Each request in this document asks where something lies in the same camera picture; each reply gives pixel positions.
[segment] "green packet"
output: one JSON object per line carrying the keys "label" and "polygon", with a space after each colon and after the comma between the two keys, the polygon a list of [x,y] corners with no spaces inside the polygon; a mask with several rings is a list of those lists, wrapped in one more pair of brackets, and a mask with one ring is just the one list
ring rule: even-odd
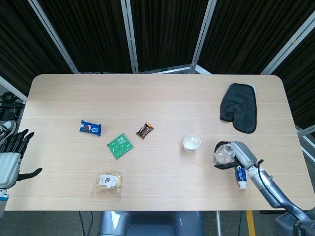
{"label": "green packet", "polygon": [[107,146],[116,160],[133,148],[132,144],[124,133],[111,141]]}

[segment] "table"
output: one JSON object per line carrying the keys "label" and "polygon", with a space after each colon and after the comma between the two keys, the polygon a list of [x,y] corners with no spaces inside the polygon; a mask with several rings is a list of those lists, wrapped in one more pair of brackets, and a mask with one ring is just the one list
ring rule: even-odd
{"label": "table", "polygon": [[[245,134],[219,119],[231,83],[256,87],[257,129]],[[102,134],[79,132],[81,120]],[[143,140],[135,133],[149,122]],[[6,210],[268,210],[249,180],[214,168],[215,145],[244,142],[302,209],[314,192],[281,80],[273,75],[40,75],[31,87],[20,131],[34,131],[21,173],[35,178],[9,190]],[[125,133],[134,148],[116,160],[107,144]],[[183,138],[200,148],[187,153]],[[93,194],[96,170],[123,173],[122,197]]]}

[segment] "paper cup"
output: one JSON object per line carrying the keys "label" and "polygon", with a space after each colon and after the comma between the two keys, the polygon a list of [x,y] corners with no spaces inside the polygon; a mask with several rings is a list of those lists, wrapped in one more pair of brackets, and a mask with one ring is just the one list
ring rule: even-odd
{"label": "paper cup", "polygon": [[193,134],[186,136],[183,140],[183,148],[188,152],[196,150],[200,144],[200,138]]}

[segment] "table leg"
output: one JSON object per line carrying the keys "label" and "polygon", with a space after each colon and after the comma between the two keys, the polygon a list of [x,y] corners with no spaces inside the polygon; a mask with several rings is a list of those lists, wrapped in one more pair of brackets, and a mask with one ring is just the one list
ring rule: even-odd
{"label": "table leg", "polygon": [[106,210],[102,212],[98,236],[126,236],[131,212]]}
{"label": "table leg", "polygon": [[221,219],[220,219],[220,211],[216,211],[216,219],[217,219],[217,232],[218,236],[221,236]]}

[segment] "brown candy bar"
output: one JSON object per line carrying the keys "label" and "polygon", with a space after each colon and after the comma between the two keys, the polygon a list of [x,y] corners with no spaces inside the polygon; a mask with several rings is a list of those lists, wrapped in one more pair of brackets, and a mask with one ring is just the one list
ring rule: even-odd
{"label": "brown candy bar", "polygon": [[144,139],[152,130],[154,130],[154,128],[149,123],[145,123],[136,134],[140,135]]}

